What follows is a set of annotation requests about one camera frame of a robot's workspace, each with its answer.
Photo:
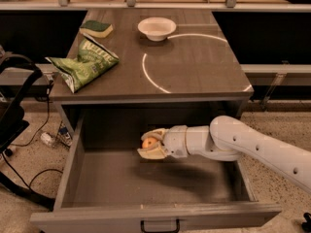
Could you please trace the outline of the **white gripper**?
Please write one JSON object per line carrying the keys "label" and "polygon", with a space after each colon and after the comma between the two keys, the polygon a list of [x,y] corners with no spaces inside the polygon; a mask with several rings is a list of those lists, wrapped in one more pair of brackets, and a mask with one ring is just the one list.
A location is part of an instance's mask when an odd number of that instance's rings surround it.
{"label": "white gripper", "polygon": [[151,160],[164,159],[167,157],[167,154],[174,158],[185,158],[188,156],[186,132],[187,127],[185,125],[173,126],[168,130],[159,128],[148,131],[141,137],[142,142],[149,137],[156,138],[157,142],[137,151],[142,158]]}

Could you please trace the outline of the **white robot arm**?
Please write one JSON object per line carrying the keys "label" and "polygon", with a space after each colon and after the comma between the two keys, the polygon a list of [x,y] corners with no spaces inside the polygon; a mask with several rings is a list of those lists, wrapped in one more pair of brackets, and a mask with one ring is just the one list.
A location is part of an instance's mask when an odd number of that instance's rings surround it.
{"label": "white robot arm", "polygon": [[235,161],[247,154],[306,192],[311,192],[311,152],[259,133],[231,116],[217,116],[208,126],[176,125],[145,133],[141,157],[151,160],[190,155]]}

